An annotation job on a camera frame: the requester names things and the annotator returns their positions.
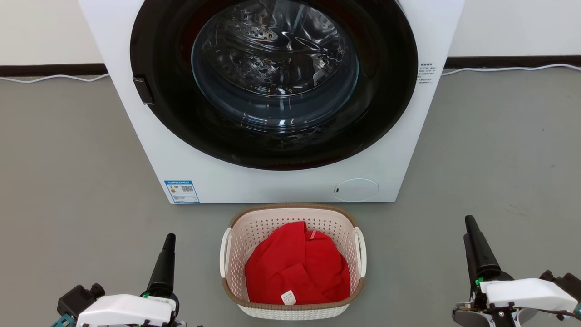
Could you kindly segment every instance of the red cloth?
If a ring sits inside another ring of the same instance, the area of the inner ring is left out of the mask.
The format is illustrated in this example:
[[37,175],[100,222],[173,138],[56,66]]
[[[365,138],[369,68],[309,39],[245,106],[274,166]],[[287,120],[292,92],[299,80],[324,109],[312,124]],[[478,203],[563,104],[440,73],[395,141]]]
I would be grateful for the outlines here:
[[244,267],[248,298],[254,303],[284,304],[292,291],[296,304],[321,304],[349,297],[349,266],[333,240],[288,223],[262,241]]

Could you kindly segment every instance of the white washing machine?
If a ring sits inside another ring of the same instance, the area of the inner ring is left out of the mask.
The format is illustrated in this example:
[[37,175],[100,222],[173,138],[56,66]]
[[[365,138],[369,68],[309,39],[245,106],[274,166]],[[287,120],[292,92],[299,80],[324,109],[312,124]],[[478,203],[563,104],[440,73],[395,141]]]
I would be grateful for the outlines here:
[[168,200],[395,201],[464,0],[80,0]]

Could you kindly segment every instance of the power cord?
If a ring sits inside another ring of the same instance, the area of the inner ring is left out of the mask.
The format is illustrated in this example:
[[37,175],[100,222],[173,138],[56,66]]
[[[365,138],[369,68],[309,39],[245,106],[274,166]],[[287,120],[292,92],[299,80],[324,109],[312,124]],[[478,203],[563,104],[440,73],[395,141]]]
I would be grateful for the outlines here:
[[[462,69],[457,69],[457,70],[452,70],[451,72],[447,72],[447,73],[442,73],[442,76],[448,76],[448,75],[452,75],[452,74],[456,74],[459,72],[481,72],[481,73],[489,73],[489,72],[506,72],[508,70],[527,70],[527,71],[533,71],[533,70],[540,70],[540,69],[546,69],[546,68],[555,68],[555,67],[562,67],[562,68],[570,68],[570,69],[574,69],[577,70],[578,72],[581,72],[581,67],[576,67],[573,65],[568,65],[566,63],[555,63],[553,65],[546,65],[546,66],[541,66],[541,67],[506,67],[506,68],[462,68]],[[40,81],[45,81],[45,80],[49,80],[49,79],[56,79],[56,78],[64,78],[64,79],[73,79],[73,80],[77,80],[77,81],[83,81],[83,82],[93,82],[93,81],[98,81],[102,78],[108,77],[109,74],[105,74],[105,75],[101,75],[99,77],[96,77],[94,79],[82,79],[80,77],[76,77],[76,76],[69,76],[69,75],[53,75],[53,76],[47,76],[47,77],[42,77],[40,79],[36,79],[36,80],[30,80],[30,81],[26,81],[26,80],[16,80],[16,79],[9,79],[6,77],[0,77],[0,80],[2,81],[11,81],[11,82],[15,82],[15,83],[22,83],[22,84],[32,84],[32,83],[36,83],[36,82],[40,82]]]
[[563,67],[563,68],[571,68],[581,72],[581,67],[575,67],[573,65],[568,65],[566,63],[555,63],[553,65],[541,66],[541,67],[505,67],[505,68],[462,68],[457,70],[452,70],[451,72],[443,73],[442,76],[448,76],[452,74],[456,74],[459,72],[481,72],[481,73],[488,73],[488,72],[505,72],[507,70],[540,70],[546,68],[554,68],[554,67]]
[[92,81],[98,81],[98,80],[100,80],[102,78],[105,78],[107,76],[109,76],[109,74],[101,75],[99,77],[95,77],[94,79],[90,79],[90,80],[82,79],[82,78],[77,77],[77,76],[69,76],[69,75],[52,75],[52,76],[42,77],[40,79],[30,80],[30,81],[8,79],[6,77],[0,77],[0,80],[2,80],[2,81],[13,81],[15,83],[22,83],[22,84],[32,84],[32,83],[36,83],[36,82],[39,82],[39,81],[45,81],[45,80],[56,79],[58,77],[62,77],[64,79],[72,79],[72,80],[83,81],[83,82],[92,82]]

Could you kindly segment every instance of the floor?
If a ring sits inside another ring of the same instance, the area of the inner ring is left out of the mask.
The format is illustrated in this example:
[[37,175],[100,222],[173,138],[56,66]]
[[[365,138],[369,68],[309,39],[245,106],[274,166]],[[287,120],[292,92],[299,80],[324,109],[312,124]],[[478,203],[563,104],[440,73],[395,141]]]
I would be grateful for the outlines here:
[[[218,248],[248,205],[170,205],[109,79],[0,81],[0,315],[47,326],[60,296],[98,282],[145,290],[166,233],[190,326],[453,326],[468,299],[474,215],[515,278],[581,276],[581,73],[443,77],[397,202],[343,204],[367,239],[361,296],[341,316],[273,322],[222,290]],[[539,314],[535,326],[574,326]]]

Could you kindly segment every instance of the white handle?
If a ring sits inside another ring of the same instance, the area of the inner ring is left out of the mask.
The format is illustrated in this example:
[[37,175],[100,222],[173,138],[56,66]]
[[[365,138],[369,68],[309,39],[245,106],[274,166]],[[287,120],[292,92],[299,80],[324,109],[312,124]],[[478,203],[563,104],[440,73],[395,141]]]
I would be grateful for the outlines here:
[[220,276],[226,278],[226,267],[230,256],[230,241],[232,240],[232,229],[228,228],[222,237],[222,245],[220,245]]
[[359,227],[355,227],[356,246],[357,246],[357,266],[361,278],[365,278],[367,272],[367,248],[365,246],[365,237]]

